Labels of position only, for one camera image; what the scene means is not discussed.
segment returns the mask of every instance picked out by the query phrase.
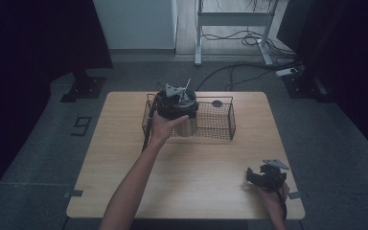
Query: power strip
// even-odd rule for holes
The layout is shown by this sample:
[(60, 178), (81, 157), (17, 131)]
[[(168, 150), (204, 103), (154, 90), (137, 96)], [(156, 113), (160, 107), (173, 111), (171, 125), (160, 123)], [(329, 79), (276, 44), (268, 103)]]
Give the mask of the power strip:
[(297, 72), (298, 72), (297, 69), (289, 68), (289, 69), (276, 71), (276, 76), (277, 77), (283, 77), (283, 76), (287, 76), (287, 75), (296, 74)]

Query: human hand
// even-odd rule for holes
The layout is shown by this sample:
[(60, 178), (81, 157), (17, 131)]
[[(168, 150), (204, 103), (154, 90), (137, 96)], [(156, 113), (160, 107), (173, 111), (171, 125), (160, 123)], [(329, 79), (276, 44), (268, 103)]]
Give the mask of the human hand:
[[(274, 192), (268, 192), (260, 187), (257, 187), (259, 196), (261, 197), (265, 210), (267, 211), (271, 222), (275, 229), (286, 229), (286, 225), (283, 221), (283, 209), (280, 204), (280, 199)], [(283, 196), (286, 202), (289, 193), (289, 186), (285, 182), (283, 187), (279, 190), (280, 194)]]
[(172, 135), (173, 128), (188, 121), (189, 117), (182, 116), (175, 120), (168, 120), (160, 115), (157, 111), (154, 112), (153, 120), (151, 122), (151, 141), (162, 141), (165, 142)]

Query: black cable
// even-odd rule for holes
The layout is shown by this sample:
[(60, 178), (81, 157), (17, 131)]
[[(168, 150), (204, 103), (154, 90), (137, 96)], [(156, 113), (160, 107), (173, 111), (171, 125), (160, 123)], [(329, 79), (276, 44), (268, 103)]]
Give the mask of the black cable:
[(233, 85), (235, 85), (235, 84), (233, 83), (233, 80), (234, 80), (233, 72), (235, 71), (235, 69), (237, 67), (239, 67), (239, 64), (241, 64), (241, 63), (248, 64), (249, 62), (247, 62), (247, 61), (238, 61), (232, 67), (228, 68), (229, 84), (225, 85), (225, 91), (226, 91), (226, 88), (228, 86), (230, 87), (229, 91), (234, 91)]
[(67, 218), (65, 219), (65, 222), (62, 224), (62, 228), (61, 228), (61, 230), (64, 230), (64, 229), (65, 229), (65, 227), (67, 226), (68, 219), (69, 219), (69, 217), (67, 216)]
[(244, 9), (244, 12), (246, 12), (247, 8), (252, 4), (253, 0), (250, 0), (249, 4), (246, 6), (246, 8)]
[(253, 2), (253, 12), (256, 10), (256, 7), (258, 6), (258, 0), (255, 0)]
[(234, 91), (234, 85), (236, 85), (236, 84), (240, 84), (240, 83), (244, 83), (244, 82), (247, 82), (247, 81), (252, 81), (252, 80), (257, 80), (257, 79), (259, 79), (261, 76), (263, 76), (263, 75), (266, 75), (266, 74), (268, 74), (268, 73), (270, 73), (270, 72), (273, 72), (274, 70), (269, 70), (269, 71), (266, 71), (266, 72), (264, 72), (264, 73), (261, 73), (260, 75), (258, 75), (257, 77), (255, 77), (255, 78), (249, 78), (249, 79), (246, 79), (246, 80), (241, 80), (241, 81), (238, 81), (238, 82), (235, 82), (235, 83), (233, 83), (233, 82), (231, 82), (230, 84), (227, 84), (227, 85), (225, 85), (225, 91), (226, 91), (226, 89), (230, 86), (231, 88), (229, 89), (229, 91)]
[(276, 195), (279, 197), (280, 205), (283, 209), (283, 220), (286, 220), (287, 218), (287, 206), (286, 206), (286, 200), (283, 197), (283, 195), (280, 195), (280, 191), (277, 189), (276, 185), (274, 184), (273, 178), (269, 177), (271, 186), (273, 186), (274, 192), (276, 192)]
[[(236, 32), (234, 34), (230, 34), (228, 36), (218, 36), (218, 35), (214, 35), (214, 34), (205, 34), (204, 31), (202, 30), (202, 28), (201, 28), (201, 33), (202, 33), (202, 36), (207, 40), (241, 40), (241, 44), (247, 45), (247, 46), (259, 45), (258, 39), (262, 39), (261, 34), (249, 31), (249, 27), (247, 27), (246, 31), (238, 31), (238, 32)], [(233, 37), (233, 36), (238, 35), (240, 33), (247, 33), (247, 35), (245, 35), (243, 37)], [(254, 42), (250, 43), (248, 41), (248, 39), (253, 39)], [(292, 52), (290, 50), (285, 50), (285, 49), (282, 49), (282, 48), (278, 48), (274, 44), (274, 41), (271, 40), (270, 38), (267, 38), (266, 45), (269, 48), (269, 50), (275, 55), (288, 57), (288, 58), (294, 58), (295, 57), (294, 52)]]
[(223, 12), (223, 9), (220, 7), (218, 0), (217, 0), (217, 5), (218, 5), (218, 8), (220, 9), (220, 11)]
[(287, 68), (291, 68), (297, 65), (300, 65), (301, 61), (299, 60), (295, 60), (292, 61), (290, 63), (284, 64), (284, 65), (278, 65), (278, 66), (267, 66), (267, 65), (263, 65), (263, 64), (257, 64), (257, 63), (253, 63), (253, 62), (246, 62), (246, 63), (240, 63), (240, 64), (233, 64), (233, 65), (228, 65), (228, 66), (224, 66), (219, 68), (218, 70), (214, 71), (213, 73), (211, 73), (210, 75), (208, 75), (200, 84), (199, 86), (196, 88), (195, 91), (198, 91), (199, 88), (201, 88), (202, 84), (204, 82), (206, 82), (208, 79), (210, 79), (212, 76), (215, 75), (215, 73), (224, 70), (224, 69), (228, 69), (228, 68), (232, 68), (234, 66), (253, 66), (253, 67), (258, 67), (258, 68), (262, 68), (262, 69), (266, 69), (266, 70), (270, 70), (270, 71), (276, 71), (276, 70), (281, 70), (281, 69), (287, 69)]

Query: white wall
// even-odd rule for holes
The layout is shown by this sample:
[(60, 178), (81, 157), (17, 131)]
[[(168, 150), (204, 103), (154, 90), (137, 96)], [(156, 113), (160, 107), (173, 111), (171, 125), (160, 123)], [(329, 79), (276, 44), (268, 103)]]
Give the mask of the white wall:
[(109, 49), (174, 49), (176, 0), (94, 0)]

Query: gray carpet floor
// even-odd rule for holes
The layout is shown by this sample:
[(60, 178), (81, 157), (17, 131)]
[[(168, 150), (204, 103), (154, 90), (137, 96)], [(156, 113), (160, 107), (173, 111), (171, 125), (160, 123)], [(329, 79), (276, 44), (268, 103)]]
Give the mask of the gray carpet floor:
[[(114, 69), (89, 70), (106, 77), (99, 99), (61, 103), (72, 75), (52, 83), (52, 96), (29, 139), (0, 181), (0, 229), (97, 229), (100, 219), (68, 218), (69, 195), (77, 181), (105, 97), (111, 91), (158, 91), (165, 83), (190, 88), (233, 64), (204, 61), (116, 61)], [(265, 70), (240, 67), (234, 81), (256, 78)], [(223, 91), (228, 71), (207, 80), (201, 91)], [(335, 103), (290, 99), (274, 72), (235, 86), (236, 91), (265, 92), (306, 210), (289, 229), (368, 229), (368, 142)], [(92, 117), (85, 136), (74, 124)], [(267, 220), (137, 220), (133, 229), (270, 229)]]

